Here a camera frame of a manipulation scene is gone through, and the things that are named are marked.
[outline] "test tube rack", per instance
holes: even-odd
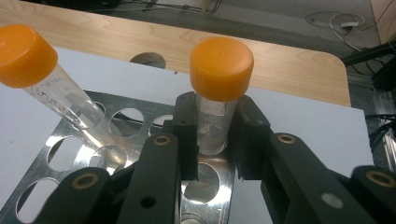
[[[98,124],[100,127],[79,131],[62,119],[0,211],[1,223],[26,223],[20,211],[41,181],[52,181],[57,185],[66,176],[84,167],[98,166],[113,174],[133,164],[138,160],[145,140],[158,132],[161,120],[171,118],[174,111],[172,105],[97,91],[86,92],[105,112],[105,119]],[[143,115],[142,120],[126,117],[122,114],[125,108],[139,111]],[[81,140],[82,146],[75,150],[77,153],[72,164],[63,170],[54,168],[51,162],[59,157],[58,149],[65,139],[73,137]],[[199,154],[200,181],[181,183],[180,222],[227,223],[234,173],[235,169],[222,153],[211,157]]]

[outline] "orange screw cap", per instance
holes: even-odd
[[[47,77],[57,62],[55,49],[31,27],[0,27],[0,82],[6,86],[32,86]]]
[[[191,53],[192,87],[206,99],[226,102],[240,98],[248,89],[253,54],[235,39],[212,37]]]

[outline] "brass screw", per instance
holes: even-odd
[[[280,134],[277,136],[277,140],[279,140],[279,142],[284,143],[284,144],[294,144],[296,142],[296,139],[288,134]]]
[[[164,146],[171,142],[171,139],[167,136],[158,136],[154,139],[154,144],[157,146]]]
[[[379,171],[369,171],[367,172],[366,176],[379,186],[385,188],[396,188],[396,181],[390,175]]]
[[[99,176],[95,173],[86,173],[76,177],[72,186],[74,189],[88,189],[95,185],[99,180]]]

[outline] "white surface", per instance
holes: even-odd
[[[192,90],[185,74],[57,50],[59,64],[81,88],[169,105],[181,93]],[[2,207],[60,118],[22,90],[0,85],[0,94]],[[356,166],[373,164],[362,111],[255,88],[247,95],[270,120],[274,132],[299,136],[328,168],[350,175]],[[263,211],[260,183],[236,181],[230,223],[270,220]]]

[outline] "wooden table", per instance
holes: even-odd
[[[0,1],[0,26],[30,25],[53,46],[129,61],[157,52],[166,68],[189,73],[194,45],[215,34],[130,21],[17,0]],[[241,39],[252,50],[255,67],[250,85],[271,91],[350,106],[347,72],[335,56]]]

